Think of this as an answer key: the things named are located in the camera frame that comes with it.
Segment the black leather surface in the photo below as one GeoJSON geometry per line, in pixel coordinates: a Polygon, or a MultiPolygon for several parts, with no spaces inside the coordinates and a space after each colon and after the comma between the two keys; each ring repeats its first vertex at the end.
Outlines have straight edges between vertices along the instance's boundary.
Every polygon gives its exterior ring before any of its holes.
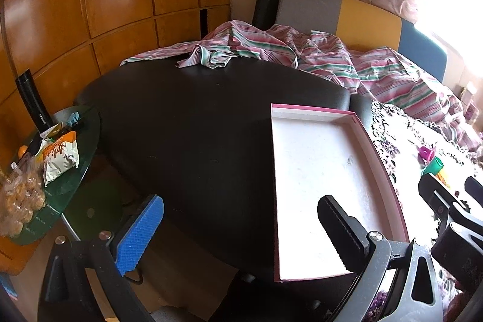
{"type": "MultiPolygon", "coordinates": [[[[351,96],[308,73],[236,58],[214,70],[132,63],[92,82],[76,102],[97,107],[113,165],[141,192],[162,196],[180,229],[222,261],[273,279],[270,104],[348,110],[351,96]]],[[[370,100],[352,109],[366,119],[370,100]]]]}

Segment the striped bed sheet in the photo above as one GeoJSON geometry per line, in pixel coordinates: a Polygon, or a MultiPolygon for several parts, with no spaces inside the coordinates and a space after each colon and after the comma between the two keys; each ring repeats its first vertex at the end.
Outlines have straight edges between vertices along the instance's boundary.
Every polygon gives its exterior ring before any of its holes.
{"type": "Polygon", "coordinates": [[[348,50],[330,33],[312,31],[306,35],[277,24],[264,32],[246,22],[228,21],[201,41],[154,49],[121,65],[184,53],[190,56],[178,62],[178,67],[199,63],[209,68],[224,67],[231,58],[241,56],[303,70],[343,86],[351,94],[394,104],[415,119],[434,122],[449,141],[469,151],[481,144],[465,131],[463,107],[453,92],[387,46],[361,53],[348,50]]]}

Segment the metal bolt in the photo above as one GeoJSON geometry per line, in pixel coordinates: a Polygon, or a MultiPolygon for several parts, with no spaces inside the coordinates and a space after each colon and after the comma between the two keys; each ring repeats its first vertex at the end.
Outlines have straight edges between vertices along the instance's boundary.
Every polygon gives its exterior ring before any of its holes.
{"type": "Polygon", "coordinates": [[[377,231],[369,232],[369,237],[372,240],[375,240],[376,242],[380,242],[384,238],[384,236],[382,236],[382,234],[380,232],[377,232],[377,231]]]}
{"type": "Polygon", "coordinates": [[[58,236],[56,238],[56,244],[64,244],[65,243],[65,236],[58,236]]]}
{"type": "Polygon", "coordinates": [[[112,233],[110,231],[101,231],[99,233],[100,240],[109,240],[112,237],[112,233]]]}

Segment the white tray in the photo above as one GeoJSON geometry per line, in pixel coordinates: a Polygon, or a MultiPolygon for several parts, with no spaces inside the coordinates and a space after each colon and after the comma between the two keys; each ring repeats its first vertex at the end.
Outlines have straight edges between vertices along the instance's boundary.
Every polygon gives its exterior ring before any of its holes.
{"type": "Polygon", "coordinates": [[[276,281],[348,273],[317,217],[327,194],[368,231],[409,241],[394,187],[353,112],[272,104],[271,118],[276,281]]]}

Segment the bright window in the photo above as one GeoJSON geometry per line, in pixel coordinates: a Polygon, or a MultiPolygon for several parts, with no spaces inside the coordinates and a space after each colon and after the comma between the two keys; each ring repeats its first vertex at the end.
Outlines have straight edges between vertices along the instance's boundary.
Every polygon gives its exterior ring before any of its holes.
{"type": "Polygon", "coordinates": [[[420,0],[418,28],[452,46],[483,75],[483,0],[420,0]]]}

